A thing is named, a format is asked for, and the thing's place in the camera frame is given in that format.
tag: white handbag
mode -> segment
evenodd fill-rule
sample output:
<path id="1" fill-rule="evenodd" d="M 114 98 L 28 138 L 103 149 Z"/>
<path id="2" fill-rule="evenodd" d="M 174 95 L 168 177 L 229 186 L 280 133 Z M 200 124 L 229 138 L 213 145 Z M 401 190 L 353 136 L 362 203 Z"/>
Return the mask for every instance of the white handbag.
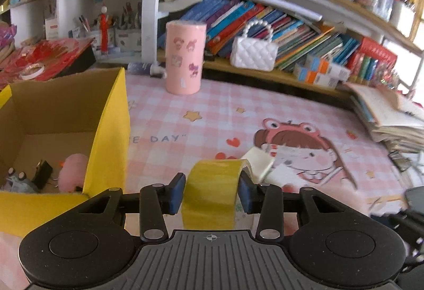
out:
<path id="1" fill-rule="evenodd" d="M 269 36 L 265 40 L 248 38 L 247 33 L 254 25 L 264 26 Z M 241 37 L 237 37 L 233 43 L 230 63 L 232 66 L 244 69 L 271 71 L 277 58 L 278 45 L 272 42 L 274 30 L 271 25 L 263 20 L 249 22 Z"/>

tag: pink tumbler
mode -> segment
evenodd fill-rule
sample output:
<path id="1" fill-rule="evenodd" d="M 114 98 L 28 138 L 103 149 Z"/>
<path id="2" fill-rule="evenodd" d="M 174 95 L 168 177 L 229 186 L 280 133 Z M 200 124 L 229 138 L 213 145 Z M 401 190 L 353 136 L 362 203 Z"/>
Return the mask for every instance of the pink tumbler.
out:
<path id="1" fill-rule="evenodd" d="M 200 89 L 206 24 L 196 21 L 170 21 L 166 24 L 166 90 L 190 95 Z"/>

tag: yellow tape roll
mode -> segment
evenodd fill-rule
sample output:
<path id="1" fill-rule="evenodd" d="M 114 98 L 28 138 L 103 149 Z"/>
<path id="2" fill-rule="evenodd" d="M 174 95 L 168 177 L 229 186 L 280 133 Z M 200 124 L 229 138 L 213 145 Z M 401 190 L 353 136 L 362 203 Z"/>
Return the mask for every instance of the yellow tape roll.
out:
<path id="1" fill-rule="evenodd" d="M 184 190 L 184 229 L 231 230 L 235 228 L 237 185 L 247 160 L 211 160 L 196 163 Z"/>

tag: pink plush toy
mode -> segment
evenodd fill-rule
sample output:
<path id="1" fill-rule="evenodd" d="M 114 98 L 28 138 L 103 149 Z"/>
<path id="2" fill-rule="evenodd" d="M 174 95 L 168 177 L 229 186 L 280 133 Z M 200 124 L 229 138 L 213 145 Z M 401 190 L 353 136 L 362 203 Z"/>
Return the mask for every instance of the pink plush toy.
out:
<path id="1" fill-rule="evenodd" d="M 369 216 L 369 210 L 363 195 L 355 191 L 351 186 L 322 186 L 317 188 L 324 194 L 340 201 L 341 203 L 359 211 L 360 213 Z M 299 193 L 299 188 L 287 184 L 283 186 L 284 192 Z M 293 235 L 299 229 L 297 217 L 295 213 L 284 214 L 284 235 Z"/>
<path id="2" fill-rule="evenodd" d="M 73 154 L 63 163 L 59 172 L 57 184 L 60 192 L 75 192 L 84 187 L 88 157 L 83 154 Z"/>

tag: stack of paper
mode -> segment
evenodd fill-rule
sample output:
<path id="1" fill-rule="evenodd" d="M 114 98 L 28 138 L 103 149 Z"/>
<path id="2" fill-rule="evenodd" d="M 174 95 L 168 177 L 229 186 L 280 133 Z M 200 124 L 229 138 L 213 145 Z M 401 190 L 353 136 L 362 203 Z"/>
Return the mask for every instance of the stack of paper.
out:
<path id="1" fill-rule="evenodd" d="M 354 111 L 375 142 L 383 142 L 391 152 L 419 153 L 424 150 L 421 108 L 395 92 L 352 83 L 346 85 L 354 92 L 351 97 Z M 399 97 L 393 100 L 390 95 Z"/>

